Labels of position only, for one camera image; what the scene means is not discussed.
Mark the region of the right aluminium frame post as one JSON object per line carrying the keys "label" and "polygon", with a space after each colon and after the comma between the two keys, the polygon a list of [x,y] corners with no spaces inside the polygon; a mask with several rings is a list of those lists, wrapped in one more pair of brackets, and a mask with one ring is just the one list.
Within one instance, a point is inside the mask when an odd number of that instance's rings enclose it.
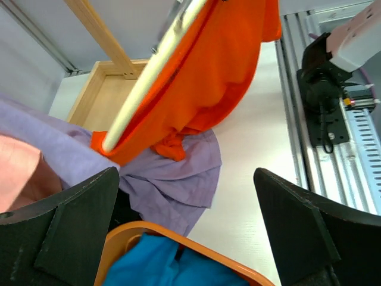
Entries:
{"label": "right aluminium frame post", "polygon": [[64,53],[47,37],[15,1],[1,1],[3,8],[63,69],[72,75],[79,75],[82,71],[78,69]]}

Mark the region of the blue t shirt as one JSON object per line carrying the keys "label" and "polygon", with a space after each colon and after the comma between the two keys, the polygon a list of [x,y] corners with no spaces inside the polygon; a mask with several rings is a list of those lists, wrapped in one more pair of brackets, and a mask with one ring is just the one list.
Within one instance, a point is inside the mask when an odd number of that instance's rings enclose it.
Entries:
{"label": "blue t shirt", "polygon": [[104,285],[248,285],[227,266],[169,238],[143,234],[109,269]]}

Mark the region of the orange plastic basket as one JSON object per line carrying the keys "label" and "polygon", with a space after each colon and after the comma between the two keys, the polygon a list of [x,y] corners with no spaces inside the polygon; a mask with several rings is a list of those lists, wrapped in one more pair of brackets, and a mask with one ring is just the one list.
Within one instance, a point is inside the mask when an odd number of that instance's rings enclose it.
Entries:
{"label": "orange plastic basket", "polygon": [[271,285],[262,274],[155,223],[125,223],[105,239],[95,285]]}

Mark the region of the wooden clothes rack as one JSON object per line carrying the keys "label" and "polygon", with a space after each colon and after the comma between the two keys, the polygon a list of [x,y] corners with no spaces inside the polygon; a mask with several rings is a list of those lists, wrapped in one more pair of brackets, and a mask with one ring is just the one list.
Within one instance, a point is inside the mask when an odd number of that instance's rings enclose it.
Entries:
{"label": "wooden clothes rack", "polygon": [[110,58],[94,64],[67,121],[90,131],[105,131],[148,60],[131,60],[89,1],[65,3]]}

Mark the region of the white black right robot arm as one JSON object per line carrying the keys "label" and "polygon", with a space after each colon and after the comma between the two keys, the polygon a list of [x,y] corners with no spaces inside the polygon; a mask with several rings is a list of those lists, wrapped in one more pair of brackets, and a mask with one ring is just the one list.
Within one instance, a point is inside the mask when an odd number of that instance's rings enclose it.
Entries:
{"label": "white black right robot arm", "polygon": [[336,144],[349,140],[343,111],[375,108],[377,99],[355,95],[348,81],[379,52],[380,1],[305,48],[296,75],[312,146],[333,153]]}

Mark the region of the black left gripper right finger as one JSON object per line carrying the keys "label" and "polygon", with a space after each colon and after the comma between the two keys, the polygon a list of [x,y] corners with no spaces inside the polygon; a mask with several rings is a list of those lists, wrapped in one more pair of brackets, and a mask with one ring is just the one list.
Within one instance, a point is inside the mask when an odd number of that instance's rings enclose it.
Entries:
{"label": "black left gripper right finger", "polygon": [[263,168],[254,185],[282,285],[380,285],[380,216]]}

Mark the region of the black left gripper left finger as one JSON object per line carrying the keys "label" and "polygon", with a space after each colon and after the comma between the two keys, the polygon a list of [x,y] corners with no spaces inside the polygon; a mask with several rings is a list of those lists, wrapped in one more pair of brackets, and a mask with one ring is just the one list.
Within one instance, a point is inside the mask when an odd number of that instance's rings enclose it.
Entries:
{"label": "black left gripper left finger", "polygon": [[1,213],[1,285],[93,285],[118,186],[109,167]]}

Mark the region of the pink t shirt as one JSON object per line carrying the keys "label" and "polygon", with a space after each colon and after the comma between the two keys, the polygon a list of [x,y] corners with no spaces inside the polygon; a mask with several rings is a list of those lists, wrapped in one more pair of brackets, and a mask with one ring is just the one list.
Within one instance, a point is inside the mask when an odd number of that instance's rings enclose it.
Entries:
{"label": "pink t shirt", "polygon": [[63,190],[41,150],[1,135],[1,212],[10,212]]}

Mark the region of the orange t shirt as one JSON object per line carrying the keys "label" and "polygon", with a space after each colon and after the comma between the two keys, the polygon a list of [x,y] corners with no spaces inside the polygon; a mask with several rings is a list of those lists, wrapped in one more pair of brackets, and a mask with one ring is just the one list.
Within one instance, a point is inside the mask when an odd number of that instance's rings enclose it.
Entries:
{"label": "orange t shirt", "polygon": [[277,1],[207,1],[148,91],[119,142],[105,151],[105,132],[90,146],[124,165],[150,148],[185,158],[183,139],[213,128],[245,95],[260,46],[281,36]]}

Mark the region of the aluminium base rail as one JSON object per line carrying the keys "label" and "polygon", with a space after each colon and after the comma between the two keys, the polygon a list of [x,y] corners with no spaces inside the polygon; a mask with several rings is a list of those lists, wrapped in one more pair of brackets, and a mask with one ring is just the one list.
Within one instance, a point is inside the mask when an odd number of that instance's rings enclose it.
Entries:
{"label": "aluminium base rail", "polygon": [[304,49],[321,30],[312,11],[281,16],[276,42],[298,184],[346,206],[380,214],[380,139],[368,109],[347,110],[339,104],[327,115],[333,151],[321,146],[320,117],[305,114],[297,71]]}

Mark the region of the black t shirt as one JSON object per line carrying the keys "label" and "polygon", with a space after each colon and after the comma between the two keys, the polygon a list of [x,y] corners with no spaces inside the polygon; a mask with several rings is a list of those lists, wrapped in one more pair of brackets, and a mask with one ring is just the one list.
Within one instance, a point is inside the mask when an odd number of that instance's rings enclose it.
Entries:
{"label": "black t shirt", "polygon": [[130,206],[129,194],[118,189],[113,213],[111,215],[108,232],[125,223],[142,220],[140,214]]}

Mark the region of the cream clothes hanger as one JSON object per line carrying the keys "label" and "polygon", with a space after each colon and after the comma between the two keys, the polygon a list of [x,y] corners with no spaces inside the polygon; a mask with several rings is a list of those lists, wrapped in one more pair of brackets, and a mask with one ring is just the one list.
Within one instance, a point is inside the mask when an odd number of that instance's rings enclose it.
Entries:
{"label": "cream clothes hanger", "polygon": [[104,151],[110,152],[117,145],[142,100],[148,94],[158,75],[206,3],[206,0],[174,2],[157,41],[151,48],[151,58],[128,94],[102,142]]}

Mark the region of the purple t shirt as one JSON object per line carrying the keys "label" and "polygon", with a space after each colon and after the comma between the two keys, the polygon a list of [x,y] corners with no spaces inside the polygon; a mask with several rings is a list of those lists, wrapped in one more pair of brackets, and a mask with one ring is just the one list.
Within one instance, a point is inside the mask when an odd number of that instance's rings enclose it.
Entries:
{"label": "purple t shirt", "polygon": [[[41,150],[64,188],[112,167],[90,148],[91,133],[79,126],[1,98],[1,133]],[[217,138],[208,130],[183,140],[185,159],[173,161],[150,149],[118,168],[119,187],[143,220],[188,235],[212,204],[221,168]]]}

